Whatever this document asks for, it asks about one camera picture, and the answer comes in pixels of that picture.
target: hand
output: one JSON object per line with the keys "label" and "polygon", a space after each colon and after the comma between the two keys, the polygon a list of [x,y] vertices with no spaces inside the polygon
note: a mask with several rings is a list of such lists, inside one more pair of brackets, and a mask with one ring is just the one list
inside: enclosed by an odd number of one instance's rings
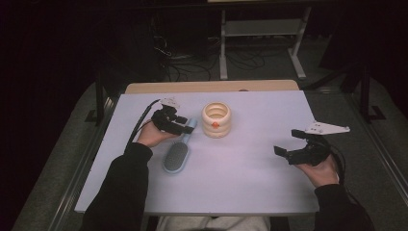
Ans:
{"label": "hand", "polygon": [[140,135],[136,142],[144,144],[148,147],[154,147],[165,139],[175,137],[177,137],[177,135],[160,131],[151,120],[148,120],[141,128]]}
{"label": "hand", "polygon": [[323,185],[339,184],[336,164],[332,155],[329,155],[326,160],[315,167],[308,164],[296,165],[296,167],[309,177],[316,188]]}

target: white pants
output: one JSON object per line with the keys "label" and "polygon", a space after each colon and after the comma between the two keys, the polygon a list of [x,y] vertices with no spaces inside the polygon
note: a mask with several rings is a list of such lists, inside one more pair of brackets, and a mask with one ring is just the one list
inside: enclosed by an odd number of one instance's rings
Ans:
{"label": "white pants", "polygon": [[269,231],[269,217],[160,217],[157,231]]}

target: person's right hand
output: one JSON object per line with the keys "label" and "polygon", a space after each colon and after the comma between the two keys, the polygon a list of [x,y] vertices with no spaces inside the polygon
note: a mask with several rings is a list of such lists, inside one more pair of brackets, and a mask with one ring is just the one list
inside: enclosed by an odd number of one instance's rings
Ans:
{"label": "person's right hand", "polygon": [[316,188],[323,185],[339,184],[336,163],[332,155],[329,155],[326,160],[315,167],[308,164],[296,165],[296,167],[309,177]]}

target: black sleeve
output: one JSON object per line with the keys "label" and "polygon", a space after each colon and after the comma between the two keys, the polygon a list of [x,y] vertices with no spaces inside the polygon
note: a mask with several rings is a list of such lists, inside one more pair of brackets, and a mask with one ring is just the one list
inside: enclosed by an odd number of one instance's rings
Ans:
{"label": "black sleeve", "polygon": [[372,223],[366,210],[351,203],[344,186],[326,185],[315,189],[319,211],[315,231],[369,231]]}
{"label": "black sleeve", "polygon": [[140,230],[152,151],[131,143],[111,163],[101,189],[87,208],[80,230]]}

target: white table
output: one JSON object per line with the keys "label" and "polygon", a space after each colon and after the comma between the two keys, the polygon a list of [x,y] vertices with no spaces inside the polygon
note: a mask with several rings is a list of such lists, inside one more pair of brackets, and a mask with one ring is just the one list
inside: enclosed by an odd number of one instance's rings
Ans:
{"label": "white table", "polygon": [[[176,139],[153,148],[147,214],[293,216],[318,209],[307,177],[273,152],[274,145],[289,150],[304,147],[306,142],[293,138],[291,130],[303,130],[314,120],[303,91],[286,90],[122,95],[75,211],[86,211],[145,107],[172,96],[181,105],[177,115],[195,117],[199,123],[181,172],[169,174],[162,168],[162,159]],[[232,130],[222,139],[208,138],[201,129],[201,110],[213,101],[222,101],[232,110]],[[147,118],[160,108],[155,105]]]}

